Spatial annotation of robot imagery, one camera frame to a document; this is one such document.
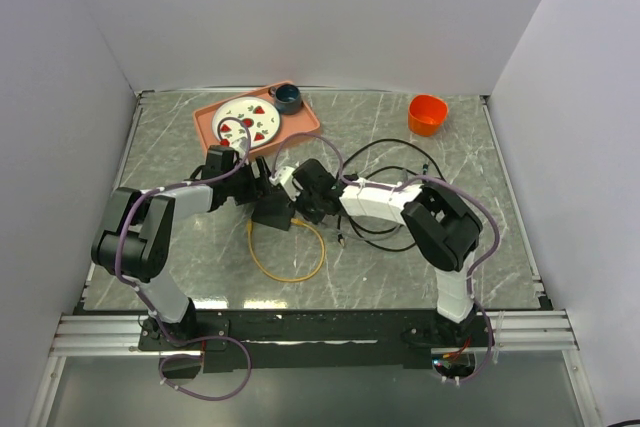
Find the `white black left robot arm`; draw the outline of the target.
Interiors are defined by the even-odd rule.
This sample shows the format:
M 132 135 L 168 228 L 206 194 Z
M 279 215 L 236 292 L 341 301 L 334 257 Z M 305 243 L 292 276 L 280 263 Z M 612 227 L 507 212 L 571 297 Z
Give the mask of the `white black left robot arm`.
M 203 164 L 183 181 L 150 190 L 118 187 L 111 194 L 91 246 L 91 260 L 130 287 L 174 348 L 198 336 L 196 308 L 165 267 L 173 225 L 238 205 L 270 192 L 264 157 L 254 160 L 224 146 L 211 146 Z

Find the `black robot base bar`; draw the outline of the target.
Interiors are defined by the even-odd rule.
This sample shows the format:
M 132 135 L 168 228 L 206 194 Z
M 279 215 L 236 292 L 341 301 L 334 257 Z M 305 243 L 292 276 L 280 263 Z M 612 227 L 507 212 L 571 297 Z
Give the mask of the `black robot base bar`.
M 187 312 L 188 332 L 167 339 L 149 318 L 138 348 L 193 355 L 204 372 L 401 366 L 429 369 L 438 349 L 485 348 L 494 336 L 478 310 L 456 324 L 434 309 L 241 309 Z

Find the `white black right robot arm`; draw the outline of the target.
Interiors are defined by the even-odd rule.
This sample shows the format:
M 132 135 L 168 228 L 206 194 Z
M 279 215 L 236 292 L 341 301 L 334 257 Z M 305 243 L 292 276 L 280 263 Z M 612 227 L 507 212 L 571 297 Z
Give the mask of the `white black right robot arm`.
M 456 346 L 472 333 L 474 304 L 468 280 L 482 222 L 455 192 L 434 181 L 385 184 L 331 175 L 315 159 L 281 168 L 272 181 L 295 208 L 318 224 L 327 216 L 367 217 L 408 230 L 437 278 L 437 333 Z

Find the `black network switch box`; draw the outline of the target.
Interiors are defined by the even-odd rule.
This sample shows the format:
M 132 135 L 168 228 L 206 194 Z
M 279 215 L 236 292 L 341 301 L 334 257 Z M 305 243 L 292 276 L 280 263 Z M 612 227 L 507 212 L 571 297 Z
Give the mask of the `black network switch box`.
M 295 208 L 284 191 L 272 192 L 256 202 L 251 221 L 266 227 L 288 231 Z

